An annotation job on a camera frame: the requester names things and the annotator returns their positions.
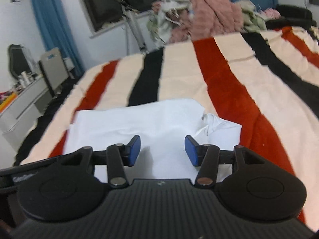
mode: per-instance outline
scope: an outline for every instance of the striped blanket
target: striped blanket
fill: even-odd
[[[173,98],[241,124],[242,145],[305,184],[299,218],[319,228],[319,46],[300,28],[172,44],[91,68],[22,164],[62,154],[76,111]]]

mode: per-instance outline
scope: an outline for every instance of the green cloth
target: green cloth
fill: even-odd
[[[151,33],[151,38],[155,42],[160,39],[158,35],[158,20],[155,14],[151,14],[149,17],[149,21],[146,24],[148,31]]]
[[[265,20],[255,11],[255,5],[249,0],[239,0],[236,2],[240,5],[244,18],[244,29],[248,32],[260,32],[266,30]]]

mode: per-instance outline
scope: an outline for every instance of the cream stripe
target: cream stripe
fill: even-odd
[[[143,65],[144,55],[142,54],[124,57],[116,67],[114,76],[95,109],[107,110],[126,107],[132,88],[143,69]]]
[[[305,82],[319,86],[319,69],[308,62],[307,58],[289,41],[281,37],[270,39],[272,33],[269,31],[263,31],[261,35],[264,39],[268,39],[269,46],[276,57],[290,67],[296,75]]]
[[[215,36],[214,40],[228,62],[244,60],[255,55],[239,32]]]
[[[192,42],[168,45],[164,50],[159,100],[192,98],[217,115],[197,62]]]
[[[307,47],[313,53],[319,53],[319,45],[316,40],[313,40],[312,37],[308,34],[306,30],[301,27],[292,27],[294,35],[303,40]]]
[[[21,162],[28,164],[40,161],[49,157],[57,143],[63,137],[65,130],[69,128],[75,109],[81,103],[84,94],[90,87],[95,77],[102,71],[103,65],[96,66],[88,70],[81,81],[74,86],[70,95],[56,112],[51,123],[42,135],[41,140],[32,148],[29,156]]]
[[[307,188],[304,213],[319,228],[319,122],[304,102],[256,58],[229,64],[262,114],[276,130],[298,178]]]

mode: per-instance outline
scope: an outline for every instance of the tripod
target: tripod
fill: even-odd
[[[147,54],[147,47],[145,44],[145,40],[143,38],[141,28],[138,25],[138,22],[134,16],[134,11],[136,11],[126,0],[116,0],[120,3],[122,7],[123,18],[126,20],[129,25],[137,43],[138,48],[142,54]]]

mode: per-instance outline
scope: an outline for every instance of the white towel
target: white towel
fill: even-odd
[[[105,150],[115,143],[127,144],[134,135],[141,137],[141,152],[134,167],[126,167],[134,178],[181,179],[194,182],[198,168],[192,166],[184,148],[186,135],[199,144],[210,143],[222,150],[233,150],[240,139],[241,125],[223,120],[192,99],[166,100],[106,111],[79,111],[70,126],[64,153],[83,146]],[[229,175],[221,168],[219,179]],[[95,176],[107,182],[106,167],[97,166]]]

